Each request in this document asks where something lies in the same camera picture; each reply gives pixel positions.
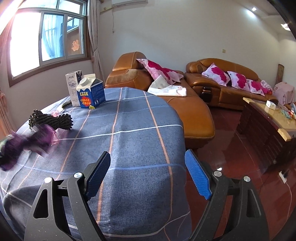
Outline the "orange leather chaise sofa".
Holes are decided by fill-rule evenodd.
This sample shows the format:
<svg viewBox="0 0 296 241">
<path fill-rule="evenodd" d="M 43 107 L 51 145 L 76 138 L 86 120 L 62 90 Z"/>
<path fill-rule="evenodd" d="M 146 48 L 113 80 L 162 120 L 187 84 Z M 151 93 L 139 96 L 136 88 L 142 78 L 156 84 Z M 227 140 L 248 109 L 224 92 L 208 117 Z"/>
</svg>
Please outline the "orange leather chaise sofa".
<svg viewBox="0 0 296 241">
<path fill-rule="evenodd" d="M 137 61 L 145 58 L 141 52 L 121 55 L 107 77 L 105 87 L 130 87 L 148 91 L 152 77 Z M 215 125 L 210 109 L 186 80 L 182 78 L 177 85 L 187 90 L 186 97 L 162 96 L 161 98 L 177 112 L 183 122 L 186 148 L 202 148 L 215 137 Z"/>
</svg>

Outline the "blue white juice carton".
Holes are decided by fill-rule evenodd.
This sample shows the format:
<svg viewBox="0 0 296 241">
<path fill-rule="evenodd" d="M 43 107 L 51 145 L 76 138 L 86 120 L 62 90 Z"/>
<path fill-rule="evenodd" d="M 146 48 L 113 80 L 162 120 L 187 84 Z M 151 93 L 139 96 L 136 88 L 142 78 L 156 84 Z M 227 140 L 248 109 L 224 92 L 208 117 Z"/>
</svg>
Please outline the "blue white juice carton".
<svg viewBox="0 0 296 241">
<path fill-rule="evenodd" d="M 81 108 L 95 109 L 106 101 L 103 81 L 95 74 L 83 75 L 76 90 Z"/>
</svg>

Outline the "white air conditioner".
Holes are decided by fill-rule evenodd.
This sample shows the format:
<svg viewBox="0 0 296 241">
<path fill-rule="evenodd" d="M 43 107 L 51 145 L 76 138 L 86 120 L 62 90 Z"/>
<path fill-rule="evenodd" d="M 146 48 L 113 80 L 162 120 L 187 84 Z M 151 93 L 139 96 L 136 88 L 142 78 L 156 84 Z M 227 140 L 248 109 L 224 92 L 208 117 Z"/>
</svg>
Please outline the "white air conditioner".
<svg viewBox="0 0 296 241">
<path fill-rule="evenodd" d="M 115 7 L 126 6 L 131 4 L 146 4 L 148 0 L 112 0 L 111 4 Z"/>
</svg>

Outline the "black foam net sleeve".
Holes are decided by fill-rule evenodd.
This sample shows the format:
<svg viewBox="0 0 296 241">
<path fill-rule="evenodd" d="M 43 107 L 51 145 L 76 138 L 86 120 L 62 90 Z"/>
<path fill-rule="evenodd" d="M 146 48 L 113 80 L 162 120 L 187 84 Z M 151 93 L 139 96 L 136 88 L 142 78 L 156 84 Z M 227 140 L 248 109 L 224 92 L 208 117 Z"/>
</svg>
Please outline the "black foam net sleeve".
<svg viewBox="0 0 296 241">
<path fill-rule="evenodd" d="M 73 120 L 69 114 L 61 114 L 53 116 L 51 114 L 44 114 L 40 110 L 35 109 L 29 117 L 29 127 L 49 125 L 54 130 L 58 128 L 63 130 L 71 130 L 73 127 Z"/>
</svg>

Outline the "pink covered chair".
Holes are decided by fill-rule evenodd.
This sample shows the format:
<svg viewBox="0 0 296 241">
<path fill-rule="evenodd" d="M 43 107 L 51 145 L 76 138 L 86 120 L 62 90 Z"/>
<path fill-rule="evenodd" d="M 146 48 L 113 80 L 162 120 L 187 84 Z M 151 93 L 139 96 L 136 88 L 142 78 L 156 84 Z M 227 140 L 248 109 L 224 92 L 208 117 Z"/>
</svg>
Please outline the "pink covered chair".
<svg viewBox="0 0 296 241">
<path fill-rule="evenodd" d="M 279 104 L 290 104 L 295 102 L 295 87 L 286 82 L 280 82 L 275 85 L 273 95 L 277 98 Z"/>
</svg>

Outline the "pink white cushion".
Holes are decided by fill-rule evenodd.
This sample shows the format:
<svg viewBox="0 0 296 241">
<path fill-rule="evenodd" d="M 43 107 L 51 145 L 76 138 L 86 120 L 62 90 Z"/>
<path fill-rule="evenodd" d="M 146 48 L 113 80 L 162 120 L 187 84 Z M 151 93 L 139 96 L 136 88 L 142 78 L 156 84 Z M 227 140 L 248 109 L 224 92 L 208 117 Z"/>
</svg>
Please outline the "pink white cushion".
<svg viewBox="0 0 296 241">
<path fill-rule="evenodd" d="M 208 77 L 222 86 L 227 86 L 230 81 L 230 77 L 214 63 L 212 63 L 207 70 L 202 72 L 202 76 Z"/>
<path fill-rule="evenodd" d="M 228 71 L 227 73 L 230 77 L 231 86 L 233 88 L 250 92 L 247 79 L 244 75 L 242 75 L 240 73 L 233 72 L 233 71 Z"/>
<path fill-rule="evenodd" d="M 249 86 L 249 90 L 253 94 L 260 94 L 262 96 L 265 96 L 266 94 L 272 95 L 273 90 L 269 87 L 264 87 L 261 84 L 261 81 L 254 81 L 251 79 L 247 79 L 247 83 Z"/>
</svg>

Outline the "pink cellophane wrapper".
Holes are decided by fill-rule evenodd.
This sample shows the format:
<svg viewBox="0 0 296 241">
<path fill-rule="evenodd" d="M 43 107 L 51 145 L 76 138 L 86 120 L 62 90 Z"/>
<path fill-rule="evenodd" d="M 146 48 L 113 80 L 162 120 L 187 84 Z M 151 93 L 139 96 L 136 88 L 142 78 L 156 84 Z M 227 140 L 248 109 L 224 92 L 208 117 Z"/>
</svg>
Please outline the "pink cellophane wrapper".
<svg viewBox="0 0 296 241">
<path fill-rule="evenodd" d="M 59 138 L 65 131 L 72 129 L 73 120 L 70 114 L 59 113 L 58 111 L 51 113 L 51 116 L 53 117 L 51 126 L 55 130 L 52 144 L 55 145 L 58 144 Z"/>
</svg>

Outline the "black yellow snack packet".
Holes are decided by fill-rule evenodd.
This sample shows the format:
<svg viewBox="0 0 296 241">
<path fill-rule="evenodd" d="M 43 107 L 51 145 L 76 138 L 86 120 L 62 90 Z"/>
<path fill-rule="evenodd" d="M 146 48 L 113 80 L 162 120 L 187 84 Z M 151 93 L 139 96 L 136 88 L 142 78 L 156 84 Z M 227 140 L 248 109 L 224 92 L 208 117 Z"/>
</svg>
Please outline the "black yellow snack packet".
<svg viewBox="0 0 296 241">
<path fill-rule="evenodd" d="M 66 108 L 66 107 L 69 106 L 69 105 L 72 105 L 72 101 L 71 101 L 71 100 L 67 100 L 67 101 L 63 102 L 63 103 L 61 104 L 61 107 L 62 107 L 62 108 Z"/>
</svg>

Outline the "pink floral pillow on chaise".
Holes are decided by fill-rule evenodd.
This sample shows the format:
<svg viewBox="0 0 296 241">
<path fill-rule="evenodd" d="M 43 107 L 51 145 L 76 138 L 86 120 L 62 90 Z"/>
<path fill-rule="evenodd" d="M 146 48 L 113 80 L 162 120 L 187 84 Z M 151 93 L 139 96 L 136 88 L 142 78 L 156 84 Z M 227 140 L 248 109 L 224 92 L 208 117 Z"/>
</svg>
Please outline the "pink floral pillow on chaise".
<svg viewBox="0 0 296 241">
<path fill-rule="evenodd" d="M 137 61 L 144 66 L 154 80 L 156 80 L 159 76 L 162 76 L 169 85 L 173 85 L 176 82 L 180 83 L 181 79 L 184 77 L 177 71 L 169 68 L 163 68 L 161 65 L 151 60 L 137 59 Z"/>
</svg>

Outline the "dark wooden coffee table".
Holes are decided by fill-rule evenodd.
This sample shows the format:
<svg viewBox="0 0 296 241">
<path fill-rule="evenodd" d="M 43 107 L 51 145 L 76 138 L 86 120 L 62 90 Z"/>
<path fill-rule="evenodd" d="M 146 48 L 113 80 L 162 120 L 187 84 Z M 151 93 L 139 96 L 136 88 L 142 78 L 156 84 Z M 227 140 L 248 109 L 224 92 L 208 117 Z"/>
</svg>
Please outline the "dark wooden coffee table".
<svg viewBox="0 0 296 241">
<path fill-rule="evenodd" d="M 259 168 L 265 173 L 270 166 L 295 158 L 295 120 L 287 118 L 280 108 L 265 102 L 243 98 L 244 109 L 237 132 L 244 135 L 259 157 Z"/>
</svg>

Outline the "window with brown frame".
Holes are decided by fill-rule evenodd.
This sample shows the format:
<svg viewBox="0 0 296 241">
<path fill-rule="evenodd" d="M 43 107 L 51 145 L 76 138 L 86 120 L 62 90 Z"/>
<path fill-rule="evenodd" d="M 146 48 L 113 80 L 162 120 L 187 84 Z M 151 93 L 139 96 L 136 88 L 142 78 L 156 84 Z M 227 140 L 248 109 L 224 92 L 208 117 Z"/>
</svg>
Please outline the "window with brown frame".
<svg viewBox="0 0 296 241">
<path fill-rule="evenodd" d="M 86 1 L 22 1 L 10 22 L 9 85 L 90 59 Z"/>
</svg>

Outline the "blue plaid tablecloth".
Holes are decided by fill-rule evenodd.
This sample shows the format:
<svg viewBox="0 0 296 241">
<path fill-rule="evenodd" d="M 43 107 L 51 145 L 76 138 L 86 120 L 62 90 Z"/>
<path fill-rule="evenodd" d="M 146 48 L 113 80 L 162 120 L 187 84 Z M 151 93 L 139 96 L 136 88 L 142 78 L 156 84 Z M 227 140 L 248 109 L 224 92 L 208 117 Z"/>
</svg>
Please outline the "blue plaid tablecloth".
<svg viewBox="0 0 296 241">
<path fill-rule="evenodd" d="M 185 194 L 183 124 L 162 98 L 132 88 L 105 90 L 96 109 L 68 108 L 73 128 L 59 130 L 44 156 L 25 151 L 1 172 L 1 200 L 15 231 L 25 233 L 46 177 L 69 178 L 111 156 L 90 210 L 107 240 L 187 240 L 191 214 Z"/>
</svg>

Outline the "white folded cloth on sofa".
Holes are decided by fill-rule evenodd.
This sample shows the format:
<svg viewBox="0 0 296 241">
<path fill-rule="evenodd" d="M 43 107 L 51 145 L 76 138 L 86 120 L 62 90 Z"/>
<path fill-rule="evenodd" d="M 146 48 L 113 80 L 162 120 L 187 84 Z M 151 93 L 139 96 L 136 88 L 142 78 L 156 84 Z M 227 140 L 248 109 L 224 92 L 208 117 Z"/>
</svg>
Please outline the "white folded cloth on sofa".
<svg viewBox="0 0 296 241">
<path fill-rule="evenodd" d="M 186 88 L 179 85 L 169 85 L 161 75 L 150 85 L 147 92 L 156 96 L 187 96 Z"/>
</svg>

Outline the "purple snack wrapper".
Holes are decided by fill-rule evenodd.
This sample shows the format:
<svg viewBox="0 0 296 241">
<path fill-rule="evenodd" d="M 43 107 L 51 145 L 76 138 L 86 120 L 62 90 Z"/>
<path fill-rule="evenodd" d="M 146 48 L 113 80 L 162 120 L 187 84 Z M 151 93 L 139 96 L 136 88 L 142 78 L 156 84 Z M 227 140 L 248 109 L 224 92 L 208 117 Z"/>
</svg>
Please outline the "purple snack wrapper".
<svg viewBox="0 0 296 241">
<path fill-rule="evenodd" d="M 1 140 L 1 170 L 8 171 L 18 162 L 24 151 L 39 155 L 48 153 L 53 145 L 55 130 L 50 125 L 33 128 L 29 135 L 12 133 Z"/>
</svg>

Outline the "tall white milk carton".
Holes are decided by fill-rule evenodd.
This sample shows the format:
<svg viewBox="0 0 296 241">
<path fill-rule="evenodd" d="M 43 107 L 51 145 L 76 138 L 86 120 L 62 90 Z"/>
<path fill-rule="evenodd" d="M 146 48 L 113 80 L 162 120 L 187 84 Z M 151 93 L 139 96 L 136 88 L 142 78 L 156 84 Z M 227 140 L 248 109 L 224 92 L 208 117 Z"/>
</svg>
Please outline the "tall white milk carton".
<svg viewBox="0 0 296 241">
<path fill-rule="evenodd" d="M 82 70 L 74 71 L 65 75 L 69 96 L 73 107 L 79 107 L 80 102 L 77 95 L 76 87 L 82 78 Z"/>
</svg>

